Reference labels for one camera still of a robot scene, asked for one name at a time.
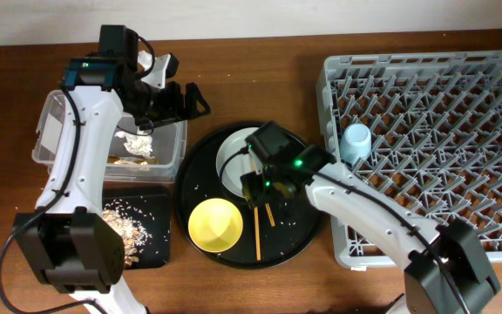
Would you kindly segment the food scraps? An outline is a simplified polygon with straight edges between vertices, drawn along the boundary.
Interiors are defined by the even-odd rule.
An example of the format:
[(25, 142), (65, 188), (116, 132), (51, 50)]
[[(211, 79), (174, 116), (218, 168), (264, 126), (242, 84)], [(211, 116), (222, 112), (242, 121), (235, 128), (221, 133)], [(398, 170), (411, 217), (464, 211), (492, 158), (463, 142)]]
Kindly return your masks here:
[(103, 219), (122, 238), (124, 266), (128, 269), (141, 261), (145, 247), (153, 238), (149, 229), (143, 225), (144, 218), (149, 218), (149, 215), (127, 200), (112, 198), (104, 201)]

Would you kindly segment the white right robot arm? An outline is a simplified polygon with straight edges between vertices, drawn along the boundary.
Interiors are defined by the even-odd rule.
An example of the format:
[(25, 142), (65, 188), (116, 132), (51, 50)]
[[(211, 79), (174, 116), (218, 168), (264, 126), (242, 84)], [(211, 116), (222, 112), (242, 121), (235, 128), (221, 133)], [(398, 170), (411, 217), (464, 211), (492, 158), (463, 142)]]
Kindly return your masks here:
[(298, 199), (372, 242), (404, 273), (405, 291), (389, 313), (480, 313), (501, 290), (473, 227), (417, 215), (354, 176), (334, 155), (311, 146), (259, 158), (241, 176), (250, 206)]

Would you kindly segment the wooden chopstick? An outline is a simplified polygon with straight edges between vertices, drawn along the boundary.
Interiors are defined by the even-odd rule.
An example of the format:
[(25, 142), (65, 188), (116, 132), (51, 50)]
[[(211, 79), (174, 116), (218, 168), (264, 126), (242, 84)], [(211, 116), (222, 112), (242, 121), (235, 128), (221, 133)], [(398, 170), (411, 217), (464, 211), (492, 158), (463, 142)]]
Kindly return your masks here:
[(267, 215), (268, 215), (268, 220), (269, 220), (270, 226), (271, 227), (275, 227), (275, 219), (274, 219), (274, 216), (273, 216), (273, 213), (272, 213), (272, 209), (271, 209), (269, 203), (265, 203), (265, 209), (267, 211)]
[(259, 219), (259, 209), (254, 207), (254, 243), (255, 243), (255, 255), (256, 260), (261, 260), (261, 235), (260, 235), (260, 219)]

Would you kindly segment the grey round plate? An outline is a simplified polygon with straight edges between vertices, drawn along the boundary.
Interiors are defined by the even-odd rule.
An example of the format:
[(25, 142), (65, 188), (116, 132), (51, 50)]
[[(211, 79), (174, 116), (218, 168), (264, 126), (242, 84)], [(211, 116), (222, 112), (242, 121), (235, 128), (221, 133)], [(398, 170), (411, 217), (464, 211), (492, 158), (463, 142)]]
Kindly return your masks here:
[[(220, 173), (225, 161), (247, 145), (245, 139), (257, 127), (247, 127), (234, 131), (221, 143), (216, 155), (216, 171)], [(234, 195), (243, 197), (241, 176), (259, 168), (259, 161), (253, 154), (239, 154), (228, 162), (221, 176), (223, 186)]]

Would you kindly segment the blue cup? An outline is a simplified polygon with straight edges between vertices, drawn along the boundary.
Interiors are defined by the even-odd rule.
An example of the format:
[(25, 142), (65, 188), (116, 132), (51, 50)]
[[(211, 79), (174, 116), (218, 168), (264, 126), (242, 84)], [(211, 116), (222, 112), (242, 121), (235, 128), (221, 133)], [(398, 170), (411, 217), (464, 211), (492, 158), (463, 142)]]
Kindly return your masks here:
[(361, 123), (349, 125), (340, 139), (339, 152), (341, 159), (350, 165), (366, 160), (371, 152), (370, 129)]

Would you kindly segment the gold brown foil wrapper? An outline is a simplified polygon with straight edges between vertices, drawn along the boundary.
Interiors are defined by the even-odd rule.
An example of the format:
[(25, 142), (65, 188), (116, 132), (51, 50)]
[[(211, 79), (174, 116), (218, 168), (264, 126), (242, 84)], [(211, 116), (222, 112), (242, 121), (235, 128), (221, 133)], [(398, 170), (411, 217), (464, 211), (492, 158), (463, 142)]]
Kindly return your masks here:
[(158, 161), (155, 158), (145, 159), (139, 157), (117, 157), (117, 156), (109, 156), (107, 158), (108, 164), (115, 165), (158, 165)]

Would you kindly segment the white napkin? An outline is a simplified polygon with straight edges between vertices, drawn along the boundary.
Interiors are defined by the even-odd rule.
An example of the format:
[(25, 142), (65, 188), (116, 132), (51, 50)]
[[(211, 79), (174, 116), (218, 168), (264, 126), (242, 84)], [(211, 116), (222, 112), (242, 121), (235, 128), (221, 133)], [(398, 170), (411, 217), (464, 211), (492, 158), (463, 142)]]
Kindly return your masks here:
[(150, 135), (143, 135), (137, 131), (135, 135), (125, 131), (117, 131), (115, 137), (124, 140), (123, 146), (129, 154), (141, 156), (145, 159), (151, 159), (153, 148), (153, 138)]

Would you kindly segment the yellow bowl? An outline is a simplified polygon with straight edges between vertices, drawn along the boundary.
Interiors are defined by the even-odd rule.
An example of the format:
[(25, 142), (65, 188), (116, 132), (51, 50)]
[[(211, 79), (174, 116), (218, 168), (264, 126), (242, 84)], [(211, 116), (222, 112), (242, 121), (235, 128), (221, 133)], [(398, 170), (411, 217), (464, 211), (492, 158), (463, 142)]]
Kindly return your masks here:
[(187, 227), (189, 237), (197, 248), (221, 253), (231, 249), (241, 238), (243, 218), (232, 202), (212, 198), (193, 209)]

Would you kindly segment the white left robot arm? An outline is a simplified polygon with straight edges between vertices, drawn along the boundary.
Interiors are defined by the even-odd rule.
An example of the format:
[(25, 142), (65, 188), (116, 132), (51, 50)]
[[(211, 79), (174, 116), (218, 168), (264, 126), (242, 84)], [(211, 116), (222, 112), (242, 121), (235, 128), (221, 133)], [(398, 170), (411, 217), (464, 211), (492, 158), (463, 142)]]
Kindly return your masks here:
[(102, 189), (108, 152), (124, 113), (147, 129), (210, 112), (196, 84), (171, 78), (173, 54), (152, 59), (74, 58), (59, 84), (66, 97), (64, 124), (50, 179), (29, 214), (15, 217), (9, 240), (17, 242), (36, 279), (73, 297), (94, 313), (146, 313), (122, 273), (121, 236), (103, 219)]

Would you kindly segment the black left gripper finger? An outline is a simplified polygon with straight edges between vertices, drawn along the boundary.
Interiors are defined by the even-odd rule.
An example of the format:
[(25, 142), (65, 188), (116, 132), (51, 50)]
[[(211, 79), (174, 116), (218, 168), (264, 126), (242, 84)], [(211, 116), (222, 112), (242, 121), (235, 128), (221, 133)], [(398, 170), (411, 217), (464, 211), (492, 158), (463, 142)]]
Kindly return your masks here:
[(211, 113), (210, 105), (204, 100), (195, 83), (186, 84), (185, 106), (188, 118), (199, 118)]
[(167, 119), (150, 119), (149, 117), (141, 116), (135, 118), (135, 125), (139, 130), (153, 130), (155, 128), (167, 126), (181, 121), (183, 121), (183, 119), (179, 119), (178, 117)]

